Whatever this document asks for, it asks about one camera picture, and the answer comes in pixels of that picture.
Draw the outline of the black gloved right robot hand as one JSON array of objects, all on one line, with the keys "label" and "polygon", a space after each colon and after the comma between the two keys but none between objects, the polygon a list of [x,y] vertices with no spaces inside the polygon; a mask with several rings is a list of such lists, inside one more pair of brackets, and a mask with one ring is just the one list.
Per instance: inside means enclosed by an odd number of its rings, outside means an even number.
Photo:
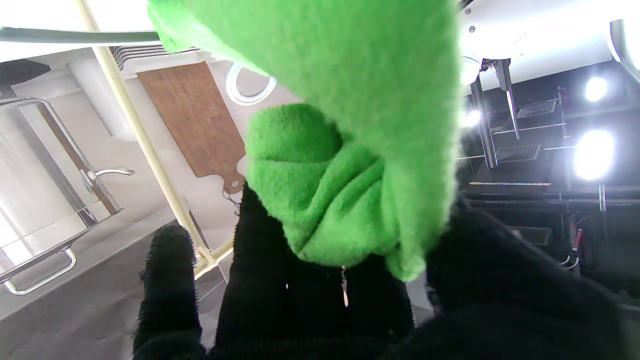
[{"label": "black gloved right robot hand", "polygon": [[458,202],[427,255],[434,317],[416,325],[406,286],[370,256],[342,272],[299,260],[243,191],[230,281],[208,350],[194,251],[158,230],[142,274],[135,360],[631,360],[620,311],[493,216]]}]

